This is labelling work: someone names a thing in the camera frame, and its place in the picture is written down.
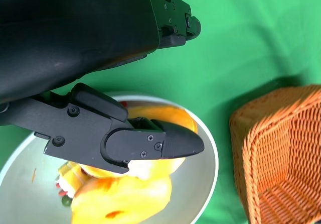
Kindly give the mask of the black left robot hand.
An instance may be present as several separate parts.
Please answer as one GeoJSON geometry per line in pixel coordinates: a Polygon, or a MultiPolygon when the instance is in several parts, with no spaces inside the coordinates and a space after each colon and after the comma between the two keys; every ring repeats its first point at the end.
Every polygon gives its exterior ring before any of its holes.
{"type": "Polygon", "coordinates": [[[116,173],[132,160],[198,154],[204,142],[176,124],[138,117],[82,76],[140,60],[199,36],[182,0],[1,0],[1,125],[45,139],[44,153],[116,173]]]}

